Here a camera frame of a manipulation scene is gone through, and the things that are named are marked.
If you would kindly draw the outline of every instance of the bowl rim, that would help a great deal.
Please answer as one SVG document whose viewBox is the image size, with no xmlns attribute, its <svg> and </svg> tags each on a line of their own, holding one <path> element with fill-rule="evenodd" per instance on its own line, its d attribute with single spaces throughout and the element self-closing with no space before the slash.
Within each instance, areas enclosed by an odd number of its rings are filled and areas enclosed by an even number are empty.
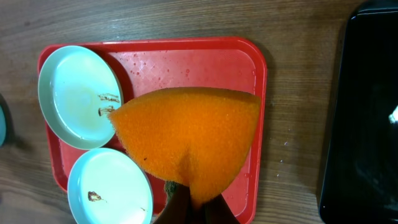
<svg viewBox="0 0 398 224">
<path fill-rule="evenodd" d="M 70 142 L 70 141 L 68 141 L 68 140 L 65 140 L 66 137 L 65 137 L 65 136 L 62 136 L 60 133 L 58 133 L 58 131 L 56 131 L 55 128 L 54 128 L 54 124 L 51 123 L 51 122 L 49 122 L 49 116 L 50 116 L 50 115 L 49 115 L 48 113 L 46 113 L 45 110 L 44 110 L 44 105 L 45 105 L 46 103 L 48 103 L 48 102 L 43 102 L 43 99 L 42 99 L 42 96 L 41 96 L 42 94 L 45 94 L 45 93 L 43 93 L 43 89 L 40 87 L 40 86 L 42 86 L 41 83 L 43 82 L 43 79 L 44 79 L 44 78 L 43 78 L 44 76 L 42 75 L 42 73 L 43 73 L 43 71 L 45 70 L 45 67 L 48 67 L 48 64 L 49 64 L 50 59 L 51 59 L 52 57 L 54 57 L 54 55 L 61 54 L 63 51 L 65 51 L 65 49 L 75 49 L 75 50 L 77 50 L 77 51 L 84 51 L 84 52 L 88 53 L 89 55 L 91 55 L 92 57 L 94 57 L 94 58 L 95 58 L 96 60 L 98 60 L 99 62 L 104 63 L 104 64 L 106 65 L 106 67 L 108 68 L 108 71 L 107 71 L 107 72 L 111 73 L 111 74 L 113 75 L 114 79 L 116 80 L 116 84 L 117 84 L 117 87 L 118 87 L 118 92 L 119 92 L 120 99 L 121 99 L 120 105 L 123 105 L 123 103 L 124 103 L 124 102 L 123 102 L 123 92 L 122 92 L 122 89 L 121 89 L 119 80 L 118 80 L 116 74 L 113 72 L 112 68 L 105 62 L 105 60 L 103 60 L 97 53 L 95 53 L 94 51 L 92 51 L 92 50 L 90 50 L 90 49 L 88 49 L 88 48 L 86 48 L 86 47 L 82 47 L 82 46 L 78 46 L 78 45 L 67 45 L 67 46 L 64 46 L 64 47 L 60 47 L 59 49 L 57 49 L 57 50 L 55 50 L 54 52 L 52 52 L 52 53 L 46 58 L 45 62 L 43 63 L 42 68 L 40 69 L 39 80 L 38 80 L 38 82 L 37 82 L 37 97 L 38 97 L 38 99 L 39 99 L 40 110 L 41 110 L 41 112 L 42 112 L 42 114 L 43 114 L 43 117 L 44 117 L 45 122 L 46 122 L 47 125 L 50 127 L 50 129 L 52 130 L 52 132 L 53 132 L 59 139 L 61 139 L 63 142 L 65 142 L 65 143 L 68 144 L 69 146 L 74 147 L 74 148 L 77 148 L 77 149 L 81 149 L 81 150 L 90 150 L 90 149 L 97 149 L 97 148 L 100 148 L 100 147 L 104 146 L 106 143 L 108 143 L 108 142 L 115 136 L 116 132 L 115 132 L 114 129 L 111 131 L 111 134 L 109 134 L 108 136 L 106 136 L 105 138 L 103 138 L 101 141 L 98 141 L 98 144 L 93 143 L 93 144 L 92 144 L 92 145 L 93 145 L 92 147 L 84 147 L 84 146 L 82 146 L 82 145 L 76 144 L 76 142 L 88 142 L 88 140 L 80 139 L 80 138 L 76 137 L 75 135 L 73 135 L 71 132 L 66 131 L 66 130 L 65 130 L 65 132 L 66 132 L 68 135 L 70 135 L 71 138 L 75 139 L 75 141 Z"/>
<path fill-rule="evenodd" d="M 136 166 L 140 171 L 141 171 L 141 173 L 143 174 L 143 176 L 145 177 L 145 179 L 146 179 L 146 183 L 147 183 L 147 189 L 148 189 L 148 191 L 149 191 L 149 193 L 148 193 L 148 205 L 149 205 L 149 207 L 147 208 L 147 211 L 148 211 L 148 214 L 150 214 L 150 215 L 147 215 L 146 217 L 145 217 L 145 219 L 144 219 L 144 223 L 146 224 L 146 222 L 149 224 L 150 223 L 150 221 L 152 220 L 152 216 L 153 216 L 153 212 L 154 212 L 154 193 L 153 193 L 153 191 L 152 191 L 152 187 L 151 187 L 151 185 L 150 185 L 150 182 L 149 182 L 149 179 L 148 179 L 148 176 L 146 175 L 146 173 L 128 156 L 128 155 L 126 155 L 126 154 L 124 154 L 124 153 L 122 153 L 122 152 L 120 152 L 120 151 L 117 151 L 117 150 L 115 150 L 115 149 L 111 149 L 111 148 L 107 148 L 107 147 L 100 147 L 100 148 L 97 148 L 97 149 L 95 149 L 95 150 L 90 150 L 90 151 L 87 151 L 87 152 L 85 152 L 83 155 L 81 155 L 77 160 L 76 160 L 76 162 L 74 163 L 74 165 L 73 165 L 73 167 L 72 167 L 72 169 L 71 169 L 71 171 L 70 171 L 70 175 L 73 175 L 74 173 L 73 173 L 73 171 L 75 170 L 76 171 L 76 169 L 74 169 L 75 167 L 77 167 L 77 166 L 81 166 L 80 167 L 80 172 L 79 173 L 77 173 L 77 176 L 78 177 L 80 177 L 81 176 L 81 174 L 84 172 L 84 170 L 86 169 L 86 166 L 87 166 L 87 164 L 89 164 L 89 160 L 90 160 L 90 158 L 92 159 L 92 158 L 94 158 L 94 157 L 96 157 L 96 156 L 99 156 L 99 155 L 101 155 L 101 154 L 115 154 L 115 155 L 118 155 L 118 156 L 122 156 L 122 157 L 127 157 L 131 162 L 132 162 L 132 164 L 134 165 L 134 166 Z M 70 189 L 70 184 L 71 184 L 71 180 L 73 180 L 72 178 L 69 178 L 68 179 L 68 185 L 67 185 L 67 189 Z M 82 212 L 82 213 L 79 213 L 79 214 L 75 214 L 74 212 L 73 212 L 73 209 L 72 209 L 72 205 L 71 205 L 71 203 L 70 203 L 70 200 L 71 200 L 71 194 L 70 194 L 70 191 L 68 190 L 67 191 L 67 197 L 68 197 L 68 204 L 69 204 L 69 208 L 70 208 L 70 210 L 71 210 L 71 213 L 72 213 L 72 215 L 73 215 L 73 218 L 75 219 L 75 221 L 78 223 L 78 220 L 76 220 L 76 216 L 77 215 L 79 215 L 79 216 L 87 216 L 87 214 L 86 214 L 86 210 L 84 209 L 84 207 L 82 206 L 82 203 L 79 203 L 79 206 L 80 206 L 80 210 L 81 211 L 84 211 L 84 212 Z"/>
</svg>

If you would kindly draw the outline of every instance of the dark object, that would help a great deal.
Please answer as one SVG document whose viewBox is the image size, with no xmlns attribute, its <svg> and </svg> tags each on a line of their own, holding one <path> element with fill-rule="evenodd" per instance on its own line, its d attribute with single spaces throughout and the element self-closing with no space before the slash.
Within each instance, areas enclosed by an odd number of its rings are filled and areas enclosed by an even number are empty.
<svg viewBox="0 0 398 224">
<path fill-rule="evenodd" d="M 166 202 L 168 203 L 176 191 L 178 183 L 174 181 L 166 181 L 164 184 L 164 192 L 166 192 Z"/>
<path fill-rule="evenodd" d="M 98 95 L 98 97 L 101 101 L 111 101 L 111 102 L 120 103 L 119 96 L 116 96 L 116 95 L 113 95 L 110 93 L 101 94 L 101 95 Z"/>
<path fill-rule="evenodd" d="M 103 200 L 103 199 L 101 198 L 101 196 L 99 196 L 95 192 L 88 192 L 88 200 L 91 202 L 97 202 L 97 201 Z"/>
<path fill-rule="evenodd" d="M 398 220 L 397 24 L 394 1 L 366 2 L 347 23 L 320 169 L 325 223 Z"/>
<path fill-rule="evenodd" d="M 221 194 L 204 204 L 201 209 L 194 210 L 188 187 L 175 182 L 166 182 L 165 188 L 172 190 L 172 194 L 154 224 L 239 224 Z"/>
<path fill-rule="evenodd" d="M 98 108 L 98 115 L 102 116 L 104 114 L 109 114 L 112 111 L 114 111 L 114 107 L 113 106 L 106 106 L 104 108 Z"/>
</svg>

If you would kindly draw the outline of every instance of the light blue bowl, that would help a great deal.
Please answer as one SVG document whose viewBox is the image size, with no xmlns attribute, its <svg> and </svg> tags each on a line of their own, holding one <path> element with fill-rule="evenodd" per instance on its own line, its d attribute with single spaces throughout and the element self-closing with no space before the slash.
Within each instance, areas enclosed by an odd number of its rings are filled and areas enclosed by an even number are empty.
<svg viewBox="0 0 398 224">
<path fill-rule="evenodd" d="M 0 106 L 0 146 L 3 145 L 6 139 L 6 118 Z"/>
<path fill-rule="evenodd" d="M 145 173 L 113 149 L 87 151 L 75 162 L 68 201 L 78 224 L 149 224 L 152 218 L 153 196 Z"/>
<path fill-rule="evenodd" d="M 40 108 L 52 131 L 78 149 L 104 146 L 115 134 L 107 117 L 123 103 L 118 79 L 93 51 L 66 46 L 52 53 L 40 71 Z"/>
</svg>

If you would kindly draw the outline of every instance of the black container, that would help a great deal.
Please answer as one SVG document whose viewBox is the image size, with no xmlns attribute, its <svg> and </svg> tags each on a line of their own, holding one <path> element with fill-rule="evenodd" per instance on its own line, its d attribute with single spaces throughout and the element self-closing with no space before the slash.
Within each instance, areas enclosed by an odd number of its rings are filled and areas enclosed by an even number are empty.
<svg viewBox="0 0 398 224">
<path fill-rule="evenodd" d="M 398 223 L 398 2 L 362 4 L 340 34 L 319 214 L 325 223 Z"/>
</svg>

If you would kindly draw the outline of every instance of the tray rim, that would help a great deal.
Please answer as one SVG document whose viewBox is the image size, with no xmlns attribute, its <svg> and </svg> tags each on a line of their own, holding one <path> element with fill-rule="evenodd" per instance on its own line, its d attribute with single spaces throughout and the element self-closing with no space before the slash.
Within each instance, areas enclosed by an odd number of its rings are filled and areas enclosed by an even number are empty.
<svg viewBox="0 0 398 224">
<path fill-rule="evenodd" d="M 268 76 L 268 67 L 266 60 L 264 58 L 264 55 L 260 51 L 260 49 L 252 43 L 250 40 L 247 40 L 242 37 L 189 37 L 189 38 L 174 38 L 174 39 L 146 39 L 146 40 L 118 40 L 118 41 L 101 41 L 101 42 L 72 42 L 72 43 L 64 43 L 64 44 L 51 44 L 46 46 L 41 52 L 38 57 L 37 61 L 37 75 L 40 75 L 40 70 L 41 66 L 40 63 L 41 61 L 44 61 L 47 59 L 46 57 L 44 58 L 44 55 L 51 49 L 58 49 L 60 47 L 64 47 L 67 45 L 77 45 L 77 46 L 97 46 L 97 45 L 131 45 L 131 44 L 170 44 L 170 43 L 184 43 L 184 42 L 189 42 L 192 44 L 192 42 L 223 42 L 223 41 L 228 41 L 228 42 L 240 42 L 241 44 L 245 44 L 252 48 L 252 50 L 255 52 L 255 54 L 258 56 L 258 59 L 260 59 L 260 62 L 262 64 L 262 68 L 264 69 L 262 76 L 263 80 L 261 83 L 262 86 L 262 93 L 257 96 L 261 96 L 261 109 L 259 113 L 259 123 L 258 123 L 258 141 L 254 142 L 254 144 L 257 144 L 257 147 L 259 150 L 257 150 L 257 166 L 256 166 L 256 178 L 254 181 L 254 196 L 255 199 L 252 202 L 252 212 L 249 216 L 248 222 L 251 223 L 254 220 L 254 216 L 256 215 L 256 207 L 257 207 L 257 195 L 258 195 L 258 188 L 259 188 L 259 173 L 260 173 L 260 167 L 261 167 L 261 152 L 262 152 L 262 139 L 264 135 L 264 113 L 265 113 L 265 102 L 266 102 L 266 89 L 267 89 L 267 76 Z M 52 147 L 51 147 L 51 134 L 54 135 L 56 138 L 58 138 L 55 133 L 49 128 L 49 125 L 45 121 L 45 128 L 46 128 L 46 135 L 47 135 L 47 144 L 49 145 L 49 153 L 50 153 L 50 159 L 51 159 L 51 165 L 52 165 L 52 174 L 53 177 L 57 183 L 57 185 L 64 191 L 66 192 L 67 189 L 65 189 L 58 178 L 56 178 L 56 170 L 54 169 L 54 164 L 53 164 L 53 152 L 52 152 Z"/>
</svg>

